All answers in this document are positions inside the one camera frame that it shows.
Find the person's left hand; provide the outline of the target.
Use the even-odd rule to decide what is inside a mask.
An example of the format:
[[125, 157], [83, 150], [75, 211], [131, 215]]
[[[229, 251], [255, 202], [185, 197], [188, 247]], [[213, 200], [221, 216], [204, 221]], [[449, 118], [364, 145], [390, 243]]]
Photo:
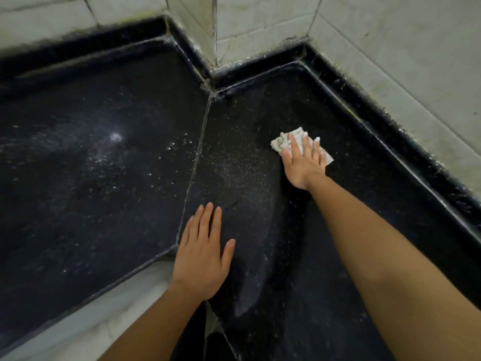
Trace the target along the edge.
[[212, 298], [229, 274], [221, 270], [221, 256], [224, 250], [221, 249], [220, 243], [221, 207], [213, 206], [209, 242], [198, 241], [200, 216], [205, 206], [200, 205], [193, 215], [188, 243], [183, 247], [178, 246], [173, 276], [169, 284], [169, 289], [198, 301]]

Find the person's right hand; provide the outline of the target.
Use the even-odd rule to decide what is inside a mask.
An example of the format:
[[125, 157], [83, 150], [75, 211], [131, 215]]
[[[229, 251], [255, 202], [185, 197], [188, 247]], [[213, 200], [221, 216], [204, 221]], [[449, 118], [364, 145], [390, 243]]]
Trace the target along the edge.
[[312, 142], [312, 159], [307, 159], [300, 152], [297, 142], [292, 134], [292, 157], [295, 167], [293, 175], [286, 175], [288, 181], [296, 188], [312, 193], [319, 183], [326, 178], [325, 168], [320, 167], [320, 139], [315, 138]]

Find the person's left forearm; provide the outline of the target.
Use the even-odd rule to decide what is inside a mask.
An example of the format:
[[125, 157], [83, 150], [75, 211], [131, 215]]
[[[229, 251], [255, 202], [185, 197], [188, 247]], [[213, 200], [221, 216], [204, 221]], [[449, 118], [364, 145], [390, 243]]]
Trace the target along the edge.
[[173, 281], [98, 361], [169, 361], [195, 310], [214, 293], [207, 283]]

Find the white cloth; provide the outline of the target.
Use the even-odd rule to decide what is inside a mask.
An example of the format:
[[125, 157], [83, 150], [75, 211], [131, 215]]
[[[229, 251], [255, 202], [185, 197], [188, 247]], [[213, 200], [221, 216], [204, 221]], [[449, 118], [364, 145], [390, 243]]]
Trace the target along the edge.
[[280, 133], [280, 136], [276, 139], [272, 140], [270, 143], [271, 148], [281, 155], [284, 149], [287, 149], [290, 153], [292, 153], [292, 140], [289, 139], [289, 134], [292, 134], [295, 141], [298, 144], [300, 152], [303, 153], [304, 149], [302, 146], [302, 138], [304, 135], [307, 136], [307, 133], [303, 130], [302, 127], [298, 127], [297, 129], [289, 132], [289, 133]]

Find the person's right forearm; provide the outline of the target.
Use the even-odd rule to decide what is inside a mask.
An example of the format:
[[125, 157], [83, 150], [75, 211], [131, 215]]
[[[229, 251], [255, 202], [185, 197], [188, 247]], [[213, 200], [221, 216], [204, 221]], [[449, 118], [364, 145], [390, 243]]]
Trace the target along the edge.
[[481, 361], [481, 310], [406, 237], [333, 180], [313, 173], [306, 188], [396, 361]]

